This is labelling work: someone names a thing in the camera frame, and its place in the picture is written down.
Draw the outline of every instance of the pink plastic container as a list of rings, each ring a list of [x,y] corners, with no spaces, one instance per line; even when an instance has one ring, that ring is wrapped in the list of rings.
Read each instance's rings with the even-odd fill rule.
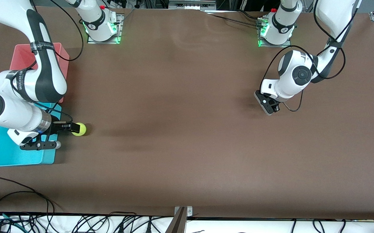
[[[53,43],[55,46],[56,52],[60,54],[65,59],[69,59],[70,56],[64,49],[61,43]],[[57,56],[60,69],[64,75],[64,78],[67,76],[67,68],[69,67],[69,62],[61,59],[59,56]],[[22,70],[29,65],[33,64],[33,62],[36,59],[34,58],[34,53],[30,50],[30,44],[18,44],[14,48],[13,58],[11,59],[11,70]],[[32,67],[32,69],[37,69],[37,64]]]

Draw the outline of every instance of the brown tabletop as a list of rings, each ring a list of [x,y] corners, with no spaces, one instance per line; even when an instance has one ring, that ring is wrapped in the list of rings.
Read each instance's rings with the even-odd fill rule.
[[[53,41],[74,57],[80,38],[72,22],[57,8],[39,12]],[[327,38],[312,14],[297,24],[292,43],[322,50]],[[15,45],[27,43],[0,24],[0,72]],[[299,112],[283,107],[267,116],[253,92],[279,49],[258,47],[253,27],[196,10],[135,10],[121,44],[85,44],[69,65],[62,107],[88,125],[88,135],[60,136],[53,165],[0,168],[0,176],[49,196],[58,212],[172,215],[175,205],[192,205],[199,216],[374,218],[368,15],[357,15],[344,49],[344,71],[310,84]],[[278,77],[278,61],[268,78]],[[17,190],[0,181],[0,197]],[[45,205],[17,194],[0,211]]]

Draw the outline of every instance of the table surface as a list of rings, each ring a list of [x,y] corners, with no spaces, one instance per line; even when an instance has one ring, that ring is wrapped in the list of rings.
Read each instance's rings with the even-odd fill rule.
[[[67,16],[57,8],[39,12],[53,41],[78,54],[79,34]],[[322,50],[327,38],[312,14],[297,24],[292,43]],[[0,24],[0,72],[15,45],[27,43]],[[121,44],[85,44],[69,64],[62,107],[88,125],[88,135],[59,137],[53,165],[0,168],[0,176],[49,196],[58,212],[172,215],[175,205],[191,205],[199,216],[374,218],[368,15],[357,15],[344,50],[344,71],[309,85],[299,112],[283,107],[267,116],[253,92],[279,49],[258,47],[253,27],[196,10],[135,10]],[[278,77],[278,61],[267,78]],[[0,197],[19,189],[0,181]],[[0,203],[0,211],[10,210],[46,211],[46,203],[17,194]]]

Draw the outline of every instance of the turquoise plastic container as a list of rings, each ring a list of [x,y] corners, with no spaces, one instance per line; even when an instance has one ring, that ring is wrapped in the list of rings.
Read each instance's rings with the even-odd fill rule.
[[[44,106],[53,108],[55,104],[41,103]],[[60,119],[60,113],[52,112],[52,115]],[[52,164],[55,161],[56,149],[51,150],[21,150],[7,134],[7,128],[0,127],[0,167],[7,166],[26,166]],[[53,134],[49,137],[50,141],[57,140],[58,135]]]

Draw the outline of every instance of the plastic bin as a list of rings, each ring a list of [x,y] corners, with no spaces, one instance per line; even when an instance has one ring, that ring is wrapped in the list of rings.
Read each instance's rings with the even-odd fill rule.
[[[62,47],[61,43],[54,43],[55,50],[62,57],[69,59],[69,55]],[[57,56],[61,71],[66,78],[68,61],[61,59]],[[29,44],[18,44],[15,47],[12,62],[10,65],[11,70],[21,70],[30,66],[35,61],[34,54],[30,51]],[[45,106],[53,108],[55,104],[41,103]],[[56,110],[61,111],[61,106],[56,105]],[[52,112],[52,115],[60,118],[60,113]],[[52,164],[55,160],[56,149],[51,150],[22,150],[15,144],[7,134],[7,128],[0,127],[0,167],[6,166],[25,166],[25,165],[42,165]],[[57,140],[57,134],[49,137],[49,140]]]
[[[54,104],[42,103],[45,106],[53,107]],[[56,110],[61,111],[61,107],[56,105]],[[52,112],[52,115],[60,118],[60,113]],[[25,166],[52,164],[55,161],[56,149],[51,150],[22,150],[15,144],[7,134],[7,128],[0,127],[0,167]],[[49,137],[49,140],[57,140],[57,134]]]
[[[55,50],[58,54],[60,54],[62,57],[69,59],[70,56],[64,49],[61,43],[53,43],[55,46]],[[57,56],[58,63],[60,70],[63,73],[64,78],[67,76],[67,69],[69,67],[69,62],[61,59],[59,56]],[[21,70],[24,69],[35,61],[34,53],[30,50],[30,44],[17,44],[14,47],[14,53],[13,58],[11,59],[11,70]],[[32,69],[37,69],[37,64],[32,67]]]

